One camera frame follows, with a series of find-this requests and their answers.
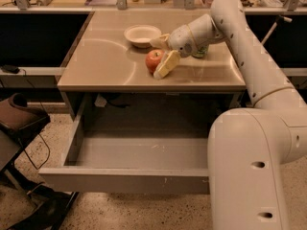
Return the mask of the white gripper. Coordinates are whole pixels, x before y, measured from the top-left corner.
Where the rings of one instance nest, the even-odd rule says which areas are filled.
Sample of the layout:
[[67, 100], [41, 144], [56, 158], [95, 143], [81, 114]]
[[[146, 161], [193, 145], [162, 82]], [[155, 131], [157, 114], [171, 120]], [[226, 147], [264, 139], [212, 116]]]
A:
[[210, 15], [205, 14], [187, 25], [180, 26], [171, 32], [150, 40], [154, 48], [172, 51], [166, 52], [157, 65], [153, 77], [162, 80], [179, 64], [181, 58], [194, 55], [209, 44], [220, 43], [224, 35], [215, 26]]

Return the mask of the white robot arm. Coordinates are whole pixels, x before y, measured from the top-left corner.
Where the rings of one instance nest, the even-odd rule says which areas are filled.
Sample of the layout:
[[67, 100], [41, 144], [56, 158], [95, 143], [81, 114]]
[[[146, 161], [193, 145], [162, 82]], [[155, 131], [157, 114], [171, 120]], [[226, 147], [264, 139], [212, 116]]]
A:
[[280, 167], [307, 154], [307, 104], [257, 39], [240, 0], [214, 0], [208, 14], [152, 40], [166, 54], [161, 80], [202, 46], [224, 41], [251, 106], [220, 115], [207, 160], [214, 230], [290, 230]]

